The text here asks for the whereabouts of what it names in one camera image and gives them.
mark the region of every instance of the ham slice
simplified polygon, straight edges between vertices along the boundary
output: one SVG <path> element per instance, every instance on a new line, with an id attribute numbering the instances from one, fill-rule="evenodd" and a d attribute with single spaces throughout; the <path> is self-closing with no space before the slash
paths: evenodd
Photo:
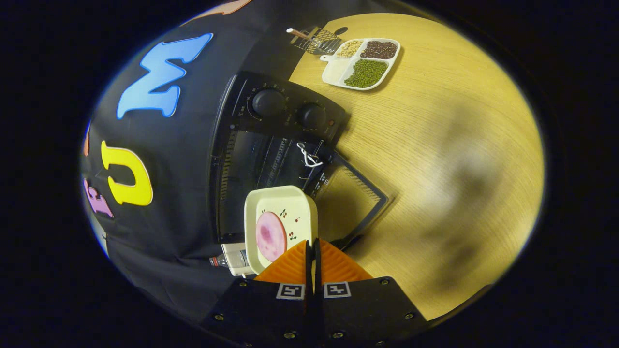
<path id="1" fill-rule="evenodd" d="M 260 254 L 270 262 L 282 256 L 288 248 L 286 230 L 273 212 L 264 212 L 256 223 L 256 243 Z"/>

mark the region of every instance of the metal mesh basket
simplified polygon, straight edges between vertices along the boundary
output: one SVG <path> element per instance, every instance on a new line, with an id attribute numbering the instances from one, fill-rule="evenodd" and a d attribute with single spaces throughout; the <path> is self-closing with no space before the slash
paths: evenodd
<path id="1" fill-rule="evenodd" d="M 295 37 L 290 42 L 311 54 L 334 54 L 342 39 L 328 30 L 313 27 L 300 31 L 306 38 Z"/>

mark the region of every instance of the light wood surface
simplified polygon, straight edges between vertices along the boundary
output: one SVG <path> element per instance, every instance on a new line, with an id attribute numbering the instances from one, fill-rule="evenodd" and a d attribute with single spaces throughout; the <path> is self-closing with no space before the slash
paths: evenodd
<path id="1" fill-rule="evenodd" d="M 392 198 L 347 253 L 372 276 L 395 278 L 429 320 L 496 282 L 526 244 L 543 191 L 537 126 L 507 73 L 450 28 L 364 14 L 325 29 L 340 27 L 343 41 L 400 42 L 384 82 L 326 84 L 326 63 L 308 53 L 290 80 L 351 112 L 337 149 Z"/>

